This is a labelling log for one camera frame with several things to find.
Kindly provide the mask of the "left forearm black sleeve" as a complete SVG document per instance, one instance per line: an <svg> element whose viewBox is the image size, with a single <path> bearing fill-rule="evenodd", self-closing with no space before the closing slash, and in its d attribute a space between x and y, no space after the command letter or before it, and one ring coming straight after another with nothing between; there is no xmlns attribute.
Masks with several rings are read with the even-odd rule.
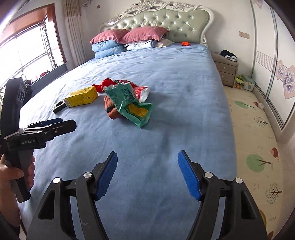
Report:
<svg viewBox="0 0 295 240"><path fill-rule="evenodd" d="M20 210L10 181L1 180L1 214L13 230L20 235Z"/></svg>

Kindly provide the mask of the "person's left hand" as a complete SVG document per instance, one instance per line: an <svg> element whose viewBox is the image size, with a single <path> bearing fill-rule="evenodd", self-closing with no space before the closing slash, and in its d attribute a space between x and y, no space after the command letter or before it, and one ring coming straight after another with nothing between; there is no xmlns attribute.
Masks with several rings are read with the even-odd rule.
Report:
<svg viewBox="0 0 295 240"><path fill-rule="evenodd" d="M4 193L10 193L12 192L12 187L10 181L19 179L23 177L24 173L21 169L18 169L17 167L7 166L5 164L5 156L1 156L1 192ZM35 170L35 158L32 155L30 165L27 169L27 184L29 186L29 189L31 189L34 186L34 170Z"/></svg>

